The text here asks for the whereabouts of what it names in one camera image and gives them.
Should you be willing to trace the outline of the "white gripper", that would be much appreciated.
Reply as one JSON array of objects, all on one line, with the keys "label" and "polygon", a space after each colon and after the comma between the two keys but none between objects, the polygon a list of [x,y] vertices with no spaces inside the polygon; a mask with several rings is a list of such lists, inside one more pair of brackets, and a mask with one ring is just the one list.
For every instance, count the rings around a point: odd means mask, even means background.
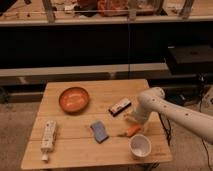
[{"label": "white gripper", "polygon": [[124,119],[130,123],[139,124],[141,126],[144,126],[148,121],[148,118],[145,116],[130,113],[125,114]]}]

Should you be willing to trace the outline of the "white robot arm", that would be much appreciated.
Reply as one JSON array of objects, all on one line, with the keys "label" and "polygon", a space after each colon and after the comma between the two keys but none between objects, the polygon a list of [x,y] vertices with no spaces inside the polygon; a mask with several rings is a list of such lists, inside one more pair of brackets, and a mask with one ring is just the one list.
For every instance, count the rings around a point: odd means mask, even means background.
[{"label": "white robot arm", "polygon": [[213,116],[166,101],[165,92],[160,87],[141,91],[137,96],[137,106],[124,117],[133,122],[145,124],[152,112],[166,116],[206,142],[213,144]]}]

